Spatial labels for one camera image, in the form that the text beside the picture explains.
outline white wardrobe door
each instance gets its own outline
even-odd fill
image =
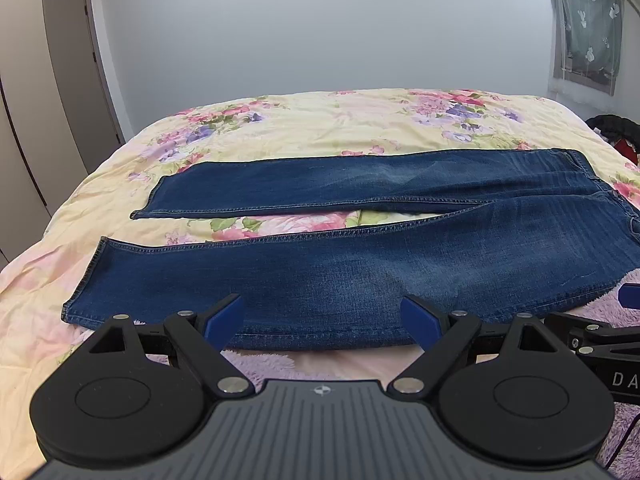
[[[49,212],[87,176],[62,107],[42,0],[0,0],[0,77],[24,156]]]
[[[42,238],[50,216],[24,165],[0,100],[0,267]]]

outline metal screw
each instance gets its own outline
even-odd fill
[[[424,388],[424,383],[415,377],[400,377],[394,381],[394,388],[401,394],[418,394]]]
[[[218,381],[218,388],[226,394],[241,394],[249,387],[244,377],[225,377]]]

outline jeans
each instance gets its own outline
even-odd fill
[[[226,164],[199,164],[193,167],[198,171],[163,182],[197,175],[190,184],[214,189],[216,199],[204,194],[195,209],[217,217],[356,205],[451,212],[396,224],[156,248],[103,238],[62,319],[96,328],[125,312],[159,322],[238,292],[247,310],[232,348],[409,344],[399,317],[405,294],[444,312],[466,310],[501,322],[516,312],[543,316],[584,305],[640,262],[638,210],[595,176],[579,152],[299,158],[239,164],[228,177],[216,174]],[[318,166],[324,184],[314,171]],[[246,174],[242,168],[249,168]],[[297,177],[280,182],[272,170],[282,179]],[[160,195],[162,187],[151,205],[183,216],[193,212],[190,193],[182,200]]]
[[[600,189],[569,150],[442,150],[201,162],[163,176],[137,218],[232,218],[373,209],[449,213],[488,200]]]

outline door frame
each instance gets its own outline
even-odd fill
[[[122,135],[122,129],[120,127],[120,121],[118,120],[118,115],[116,114],[116,109],[113,106],[113,101],[111,100],[111,92],[109,92],[109,85],[107,84],[107,76],[104,73],[104,67],[102,66],[102,58],[100,57],[100,48],[98,47],[98,36],[95,33],[95,23],[94,23],[94,10],[91,6],[91,0],[85,0],[86,2],[86,16],[87,21],[89,22],[89,33],[91,36],[91,43],[95,52],[95,63],[98,66],[98,75],[100,77],[100,82],[102,84],[102,93],[104,94],[104,100],[107,103],[107,108],[109,109],[109,115],[111,116],[111,121],[113,121],[113,127],[116,131],[116,136],[118,137],[118,142],[120,146],[124,146],[127,143],[124,136]],[[45,20],[47,19],[47,11],[44,0],[42,0],[42,7],[44,10]]]

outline door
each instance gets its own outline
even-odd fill
[[[123,144],[90,8],[89,0],[44,0],[47,42],[60,99],[89,173]]]

